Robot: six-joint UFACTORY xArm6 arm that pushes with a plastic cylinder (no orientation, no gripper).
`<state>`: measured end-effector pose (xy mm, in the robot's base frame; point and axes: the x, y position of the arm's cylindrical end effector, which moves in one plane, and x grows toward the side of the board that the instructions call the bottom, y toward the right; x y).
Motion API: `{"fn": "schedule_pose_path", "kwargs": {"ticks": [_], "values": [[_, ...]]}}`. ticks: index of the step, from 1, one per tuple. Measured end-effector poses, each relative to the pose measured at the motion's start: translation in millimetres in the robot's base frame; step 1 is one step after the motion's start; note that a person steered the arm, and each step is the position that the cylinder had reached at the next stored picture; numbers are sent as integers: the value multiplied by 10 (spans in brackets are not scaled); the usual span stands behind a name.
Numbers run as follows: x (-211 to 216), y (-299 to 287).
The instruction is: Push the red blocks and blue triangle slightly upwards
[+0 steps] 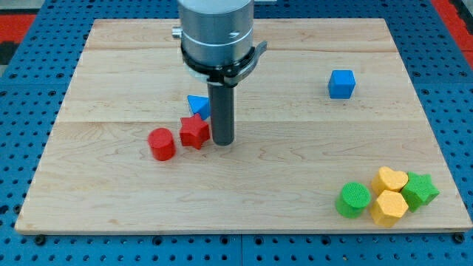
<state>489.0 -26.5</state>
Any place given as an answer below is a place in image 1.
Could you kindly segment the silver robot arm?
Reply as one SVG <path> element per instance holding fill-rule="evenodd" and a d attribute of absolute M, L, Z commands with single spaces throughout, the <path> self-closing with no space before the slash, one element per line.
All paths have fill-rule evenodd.
<path fill-rule="evenodd" d="M 178 0 L 183 61 L 218 81 L 249 63 L 253 48 L 253 0 Z"/>

